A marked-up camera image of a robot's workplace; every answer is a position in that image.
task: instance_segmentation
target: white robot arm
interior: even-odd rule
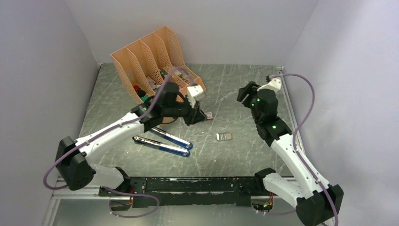
[[[73,152],[56,166],[69,189],[74,191],[87,185],[94,185],[126,192],[126,189],[120,186],[129,187],[130,178],[127,174],[119,167],[108,168],[95,164],[95,160],[122,140],[128,137],[136,137],[149,130],[154,130],[154,127],[162,123],[164,117],[183,117],[187,125],[204,121],[206,115],[200,110],[198,102],[198,100],[203,97],[203,89],[201,86],[194,85],[190,87],[186,97],[183,97],[178,90],[179,88],[175,83],[166,83],[153,110],[141,120],[127,123],[143,115],[147,111],[147,108],[149,108],[150,101],[153,97],[133,108],[131,112],[127,113],[118,121],[93,134],[80,137],[74,141],[70,137],[62,139],[58,147],[56,160],[69,150],[81,146],[81,148]],[[176,101],[177,96],[180,96],[183,102]],[[156,129],[155,132],[162,133],[163,131]],[[90,142],[93,137],[99,134],[102,134],[102,136]],[[166,139],[171,138],[169,134],[163,135],[166,136]],[[184,141],[178,139],[175,140],[175,142],[181,143]],[[190,149],[189,146],[184,149],[151,140],[148,140],[147,144],[157,146],[157,148],[162,151],[174,153],[183,157],[188,157],[190,155],[190,151],[188,150]]]
[[[293,135],[287,124],[277,116],[276,93],[281,89],[281,80],[269,79],[263,86],[251,81],[239,89],[237,101],[251,109],[259,136],[265,140],[288,166],[298,184],[287,181],[275,170],[267,168],[255,177],[265,190],[272,192],[295,208],[304,225],[318,225],[334,216],[327,202],[323,186],[339,211],[343,191],[339,185],[331,186],[302,153],[300,147],[293,148]]]

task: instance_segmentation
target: gray wall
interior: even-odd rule
[[[162,26],[188,63],[283,65],[317,0],[66,0],[99,62]]]
[[[63,0],[2,0],[0,33],[0,225],[41,225],[43,174],[77,137],[98,65]]]
[[[399,2],[320,0],[286,71],[310,79],[307,155],[345,196],[340,225],[399,222]],[[311,94],[287,81],[297,120]]]

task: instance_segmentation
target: black joint housing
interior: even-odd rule
[[[254,81],[250,81],[239,89],[237,101],[251,109],[259,136],[271,146],[280,136],[291,134],[291,129],[277,116],[279,102],[276,93],[270,89],[257,91],[259,87]]]
[[[138,117],[143,115],[147,109],[150,107],[149,98],[142,104],[137,105],[132,108],[131,113],[135,113]],[[151,128],[160,125],[163,121],[163,117],[160,114],[160,111],[152,110],[147,116],[140,120],[140,123],[144,124],[144,132],[149,131]]]
[[[261,191],[266,191],[266,188],[264,187],[264,184],[263,184],[263,178],[265,178],[267,175],[269,175],[271,173],[275,173],[275,172],[276,171],[272,168],[266,168],[266,169],[263,169],[263,170],[255,173],[255,178],[257,180],[258,187]]]
[[[330,186],[327,192],[333,200],[337,213],[339,213],[343,199],[342,188],[339,185]],[[297,198],[297,203],[296,214],[305,226],[319,225],[334,216],[324,192],[315,193],[308,199]]]
[[[179,86],[176,83],[168,81],[160,94],[157,105],[162,107],[174,106],[178,92]]]
[[[75,148],[76,145],[71,137],[62,139],[58,146],[56,161],[65,153]],[[74,151],[62,160],[57,166],[57,170],[64,178],[71,191],[85,187],[93,179],[96,173],[88,164],[85,157],[79,150]]]

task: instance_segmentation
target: scratched metal table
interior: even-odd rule
[[[121,142],[97,160],[104,166],[122,167],[130,176],[217,177],[253,176],[257,171],[271,167],[282,176],[292,176],[287,166],[257,135],[250,110],[235,99],[238,88],[249,81],[265,82],[268,74],[276,73],[274,66],[249,65],[188,65],[200,76],[207,87],[207,96],[201,101],[202,109],[212,112],[214,119],[186,126],[182,120],[165,127],[177,136],[194,143],[189,158],[135,145],[131,139]],[[292,128],[295,120],[285,90],[277,93],[279,116]],[[101,67],[91,97],[80,136],[91,134],[118,120],[136,103],[125,91],[113,64]],[[229,131],[232,141],[217,142],[216,133]],[[152,133],[144,137],[164,139]],[[120,226],[299,226],[296,214],[283,217],[256,214],[251,207],[235,205],[162,206],[155,213],[136,219],[116,218],[108,214],[108,200],[96,197],[98,190],[82,194],[63,189],[53,194],[48,218],[52,226],[120,225]],[[272,212],[291,211],[292,207],[275,197]],[[138,215],[149,208],[134,208],[127,215]]]
[[[107,167],[119,166],[130,176],[220,177],[253,176],[267,167],[281,176],[291,176],[280,157],[258,136],[251,112],[236,101],[238,88],[249,81],[265,83],[266,75],[275,74],[275,66],[253,65],[194,65],[188,67],[207,87],[201,101],[213,120],[186,126],[183,119],[165,125],[169,133],[194,144],[188,158],[136,145],[127,139],[110,149],[96,163]],[[292,128],[293,122],[284,91],[277,94],[279,116]],[[103,64],[80,136],[89,135],[130,111],[137,103],[126,92],[113,64]],[[231,132],[233,140],[218,142],[216,133]],[[167,143],[147,132],[143,137]]]

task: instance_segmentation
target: purple cable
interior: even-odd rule
[[[113,190],[113,189],[110,189],[109,187],[103,187],[103,188],[107,189],[108,191],[110,191],[110,192],[112,192],[112,193],[119,194],[119,195],[123,195],[123,196],[148,197],[148,198],[155,199],[155,201],[157,201],[157,206],[156,206],[153,210],[151,210],[151,211],[149,211],[149,212],[147,212],[147,213],[141,214],[141,215],[137,215],[137,216],[125,216],[125,215],[116,214],[114,211],[112,211],[112,207],[111,207],[112,201],[111,201],[111,202],[109,203],[110,213],[111,213],[112,215],[116,216],[116,217],[119,217],[119,218],[140,218],[140,217],[145,217],[145,216],[150,215],[150,214],[152,214],[153,212],[155,212],[155,211],[159,208],[159,206],[160,206],[160,200],[159,200],[156,196],[153,196],[153,195],[150,195],[150,194],[131,194],[131,193],[118,192],[118,191],[115,191],[115,190]]]
[[[144,114],[140,115],[138,118],[135,118],[135,119],[133,119],[133,120],[129,120],[129,121],[124,121],[124,122],[122,122],[122,125],[134,123],[134,122],[136,122],[136,121],[138,121],[138,120],[141,120],[141,119],[144,118],[145,116],[147,116],[147,115],[153,110],[153,108],[154,108],[154,106],[155,106],[155,103],[158,101],[158,99],[159,99],[159,97],[160,97],[160,94],[161,94],[162,90],[164,89],[164,87],[165,87],[167,81],[169,80],[169,77],[171,76],[172,73],[174,73],[174,72],[177,71],[177,70],[181,70],[181,71],[183,71],[184,73],[186,73],[186,74],[189,76],[189,78],[191,78],[190,80],[193,82],[193,79],[192,79],[192,77],[191,77],[191,75],[190,75],[190,73],[188,72],[187,69],[185,69],[184,67],[180,67],[180,66],[173,68],[173,69],[165,76],[165,79],[164,79],[163,83],[161,84],[160,88],[158,89],[157,93],[155,94],[155,97],[154,97],[154,99],[152,100],[152,102],[151,102],[150,106],[148,107],[147,111],[146,111]],[[94,137],[90,138],[90,139],[88,140],[88,142],[91,143],[91,142],[93,142],[93,141],[99,139],[99,138],[102,137],[103,135],[105,135],[105,134],[109,133],[110,131],[112,131],[112,130],[114,130],[114,129],[116,129],[116,128],[119,128],[119,127],[120,127],[119,124],[118,124],[118,125],[111,126],[111,127],[109,127],[108,129],[106,129],[106,130],[102,131],[101,133],[98,133],[98,134],[95,135]],[[63,186],[60,186],[60,187],[52,187],[52,186],[50,186],[50,185],[47,183],[47,177],[48,177],[48,175],[50,174],[50,172],[51,172],[60,162],[62,162],[62,160],[64,160],[66,157],[68,157],[68,156],[69,156],[70,154],[72,154],[74,151],[76,151],[76,150],[78,150],[78,149],[84,147],[85,145],[86,145],[86,143],[82,143],[82,144],[80,144],[80,145],[74,147],[73,149],[71,149],[71,150],[69,150],[67,153],[65,153],[63,156],[61,156],[59,159],[57,159],[57,160],[53,163],[53,165],[51,165],[51,167],[46,171],[46,173],[44,174],[44,177],[43,177],[43,184],[44,184],[44,186],[45,186],[46,188],[51,189],[51,190],[58,190],[58,189],[62,189],[62,188],[67,187],[67,185],[63,185]],[[150,211],[150,212],[148,212],[148,213],[146,213],[146,214],[139,215],[139,216],[127,216],[128,218],[143,217],[143,216],[146,216],[146,215],[148,215],[148,214],[150,214],[150,213],[153,213],[156,209],[158,209],[159,204],[160,204],[158,198],[155,197],[155,196],[153,196],[153,195],[149,195],[149,194],[129,194],[129,193],[123,193],[123,194],[125,194],[125,195],[127,195],[127,196],[150,197],[150,198],[155,199],[155,200],[157,201],[157,203],[158,203],[158,204],[157,204],[157,207],[156,207],[155,209],[153,209],[152,211]]]
[[[316,95],[315,95],[315,92],[314,92],[314,88],[313,88],[311,82],[310,82],[307,78],[303,77],[303,76],[300,75],[300,74],[293,74],[293,73],[278,74],[278,75],[272,76],[272,78],[279,78],[279,77],[283,77],[283,76],[295,76],[295,77],[299,77],[299,78],[303,79],[303,80],[309,85],[309,87],[311,88],[311,92],[312,92],[311,106],[310,106],[308,112],[306,113],[304,119],[302,120],[302,122],[298,125],[298,127],[294,130],[294,132],[293,132],[293,134],[292,134],[292,146],[294,147],[294,150],[295,150],[295,152],[296,152],[296,155],[298,155],[298,158],[301,160],[301,162],[304,164],[304,166],[307,168],[307,170],[310,172],[310,174],[313,176],[313,178],[314,178],[316,181],[318,181],[319,178],[317,177],[316,173],[312,171],[312,169],[310,168],[310,166],[308,165],[308,163],[307,163],[307,162],[305,161],[305,159],[302,157],[302,154],[296,149],[296,139],[295,139],[295,138],[296,138],[296,135],[297,135],[297,133],[298,133],[298,131],[299,131],[299,128],[300,128],[300,127],[305,123],[305,121],[308,119],[308,117],[309,117],[309,115],[311,114],[311,111],[312,111],[312,109],[313,109],[313,106],[314,106],[314,99],[315,99],[315,96],[316,96]],[[332,210],[333,210],[334,219],[335,219],[335,224],[334,224],[334,226],[338,226],[338,213],[337,213],[336,207],[335,207],[335,205],[334,205],[334,202],[333,202],[333,200],[331,199],[331,196],[330,196],[330,194],[327,192],[327,189],[324,187],[324,185],[323,185],[322,183],[318,183],[318,184],[320,185],[320,187],[321,187],[321,189],[323,190],[323,192],[326,194],[326,197],[327,197],[327,199],[328,199],[328,202],[330,203],[331,208],[332,208]]]

